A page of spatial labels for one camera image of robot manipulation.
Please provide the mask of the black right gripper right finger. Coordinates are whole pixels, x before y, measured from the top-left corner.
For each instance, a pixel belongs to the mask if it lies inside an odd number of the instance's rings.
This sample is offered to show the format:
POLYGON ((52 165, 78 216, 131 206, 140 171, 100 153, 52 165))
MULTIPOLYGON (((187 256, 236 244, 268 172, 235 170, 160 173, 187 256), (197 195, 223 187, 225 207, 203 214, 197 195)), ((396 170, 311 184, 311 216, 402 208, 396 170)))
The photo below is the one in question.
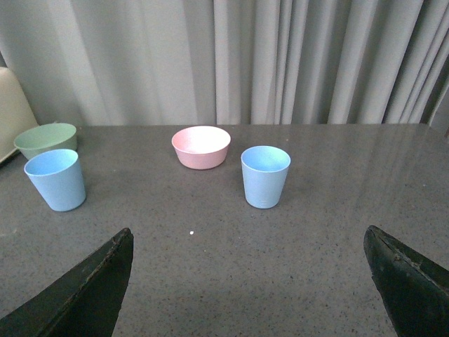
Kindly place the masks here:
POLYGON ((364 252, 398 336, 448 335, 448 271, 376 226, 364 252))

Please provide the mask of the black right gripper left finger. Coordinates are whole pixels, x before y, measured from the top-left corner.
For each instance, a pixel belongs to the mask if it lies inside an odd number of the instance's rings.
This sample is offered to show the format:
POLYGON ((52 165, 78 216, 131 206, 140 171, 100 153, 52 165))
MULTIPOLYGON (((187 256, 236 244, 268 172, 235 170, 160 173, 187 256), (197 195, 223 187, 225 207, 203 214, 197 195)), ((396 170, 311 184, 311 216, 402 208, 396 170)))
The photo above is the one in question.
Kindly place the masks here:
POLYGON ((2 336, 111 336, 128 287, 133 234, 116 233, 50 286, 1 319, 2 336))

